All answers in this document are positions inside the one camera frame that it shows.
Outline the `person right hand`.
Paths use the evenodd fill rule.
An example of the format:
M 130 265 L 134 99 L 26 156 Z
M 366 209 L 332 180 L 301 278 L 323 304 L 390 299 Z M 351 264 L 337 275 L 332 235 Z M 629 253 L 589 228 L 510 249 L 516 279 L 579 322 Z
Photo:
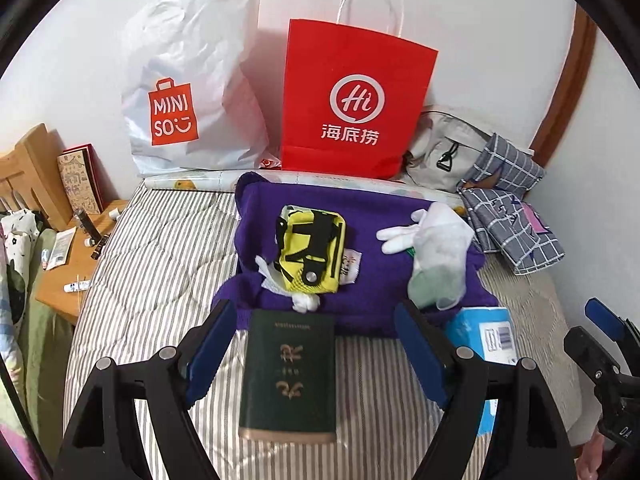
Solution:
M 593 430 L 592 436 L 582 447 L 582 454 L 575 462 L 578 480 L 597 480 L 598 469 L 603 460 L 605 436 L 599 430 Z

